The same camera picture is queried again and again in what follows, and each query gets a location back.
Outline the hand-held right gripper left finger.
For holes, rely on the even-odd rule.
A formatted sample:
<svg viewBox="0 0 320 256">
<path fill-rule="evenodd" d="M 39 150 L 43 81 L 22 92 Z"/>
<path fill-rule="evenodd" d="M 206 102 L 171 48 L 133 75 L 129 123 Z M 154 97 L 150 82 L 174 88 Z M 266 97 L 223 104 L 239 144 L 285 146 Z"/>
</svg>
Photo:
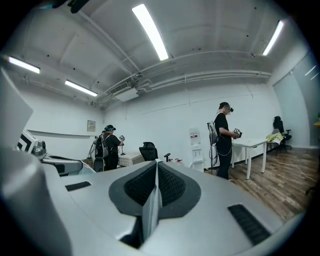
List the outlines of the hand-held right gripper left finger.
<svg viewBox="0 0 320 256">
<path fill-rule="evenodd" d="M 122 239 L 137 232 L 136 216 L 121 213 L 110 199 L 112 183 L 154 162 L 143 162 L 111 171 L 60 177 L 56 168 L 43 164 L 46 187 L 66 231 L 54 245 L 63 256 L 155 256 L 155 250 L 134 248 Z"/>
</svg>

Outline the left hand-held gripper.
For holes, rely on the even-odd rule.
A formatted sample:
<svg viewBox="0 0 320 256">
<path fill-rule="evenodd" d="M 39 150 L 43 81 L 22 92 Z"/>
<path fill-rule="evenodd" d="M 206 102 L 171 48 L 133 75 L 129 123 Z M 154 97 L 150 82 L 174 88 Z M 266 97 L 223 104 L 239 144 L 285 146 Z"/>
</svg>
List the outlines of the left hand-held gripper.
<svg viewBox="0 0 320 256">
<path fill-rule="evenodd" d="M 47 153 L 46 143 L 24 129 L 17 144 L 20 151 L 36 156 L 42 164 L 55 167 L 60 177 L 93 174 L 95 171 L 85 162 Z"/>
</svg>

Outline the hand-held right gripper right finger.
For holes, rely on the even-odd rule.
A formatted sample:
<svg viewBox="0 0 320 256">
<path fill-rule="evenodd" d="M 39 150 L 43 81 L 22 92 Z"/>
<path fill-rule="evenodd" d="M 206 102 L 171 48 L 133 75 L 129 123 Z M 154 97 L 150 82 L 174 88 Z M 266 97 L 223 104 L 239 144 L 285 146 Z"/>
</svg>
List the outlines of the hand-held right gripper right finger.
<svg viewBox="0 0 320 256">
<path fill-rule="evenodd" d="M 159 221 L 141 246 L 148 256 L 271 256 L 294 233 L 304 213 L 287 222 L 236 184 L 179 164 L 171 167 L 194 179 L 201 196 L 185 216 Z M 229 211 L 243 205 L 270 233 L 254 245 Z"/>
</svg>

